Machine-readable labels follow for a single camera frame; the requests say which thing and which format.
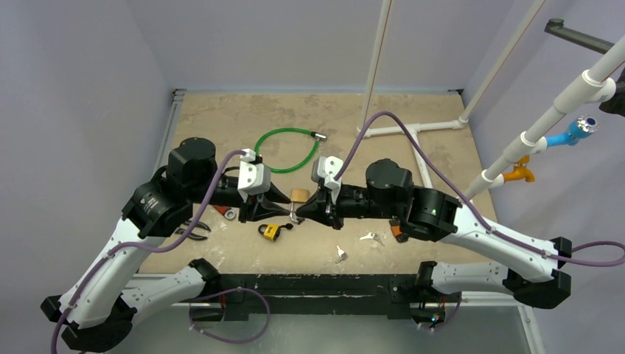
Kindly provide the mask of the small yellow padlock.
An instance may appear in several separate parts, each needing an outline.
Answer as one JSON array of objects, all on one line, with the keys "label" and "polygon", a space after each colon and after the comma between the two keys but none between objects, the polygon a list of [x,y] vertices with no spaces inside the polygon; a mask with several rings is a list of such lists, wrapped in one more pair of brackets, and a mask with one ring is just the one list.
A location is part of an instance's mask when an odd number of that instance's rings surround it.
[{"label": "small yellow padlock", "polygon": [[261,224],[257,231],[258,233],[264,237],[264,239],[269,240],[271,242],[275,242],[279,239],[281,232],[283,230],[291,230],[294,225],[292,223],[286,223],[282,225],[278,224]]}]

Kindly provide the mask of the large brass padlock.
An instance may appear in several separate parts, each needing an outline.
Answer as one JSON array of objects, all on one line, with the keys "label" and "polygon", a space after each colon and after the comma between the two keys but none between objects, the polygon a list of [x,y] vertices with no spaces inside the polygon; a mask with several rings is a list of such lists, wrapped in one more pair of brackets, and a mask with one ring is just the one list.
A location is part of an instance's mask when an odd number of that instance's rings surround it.
[{"label": "large brass padlock", "polygon": [[304,218],[299,217],[296,214],[296,210],[299,206],[305,204],[309,198],[310,198],[310,192],[307,189],[293,188],[291,190],[290,219],[292,222],[298,225],[304,222]]}]

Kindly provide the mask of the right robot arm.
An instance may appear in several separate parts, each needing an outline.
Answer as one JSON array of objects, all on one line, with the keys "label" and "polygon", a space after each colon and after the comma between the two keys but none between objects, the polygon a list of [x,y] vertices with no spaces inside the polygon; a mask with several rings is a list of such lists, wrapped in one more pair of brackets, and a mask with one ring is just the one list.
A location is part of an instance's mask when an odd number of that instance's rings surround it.
[{"label": "right robot arm", "polygon": [[486,227],[469,205],[439,190],[416,186],[411,171],[390,159],[367,167],[364,187],[334,183],[340,163],[333,156],[315,163],[311,178],[318,189],[297,208],[297,216],[336,230],[347,218],[394,220],[408,237],[487,257],[484,263],[421,263],[413,281],[419,298],[483,291],[510,295],[533,308],[553,309],[571,295],[572,280],[561,271],[562,262],[543,256],[545,251],[569,255],[570,241],[540,240],[497,223]]}]

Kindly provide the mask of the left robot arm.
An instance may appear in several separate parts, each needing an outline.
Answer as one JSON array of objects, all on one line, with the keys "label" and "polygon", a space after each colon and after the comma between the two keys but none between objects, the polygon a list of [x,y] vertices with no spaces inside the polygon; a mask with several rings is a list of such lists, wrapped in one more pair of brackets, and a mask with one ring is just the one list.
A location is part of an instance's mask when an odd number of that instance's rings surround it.
[{"label": "left robot arm", "polygon": [[188,138],[136,188],[105,247],[80,280],[42,302],[41,310],[55,324],[52,353],[59,341],[72,350],[103,353],[140,321],[176,302],[209,302],[221,296],[220,273],[204,259],[148,286],[128,290],[127,284],[148,256],[181,245],[210,205],[238,209],[242,223],[288,214],[290,200],[271,182],[261,156],[244,149],[233,150],[230,157],[240,160],[237,176],[225,174],[226,163],[217,162],[213,142]]}]

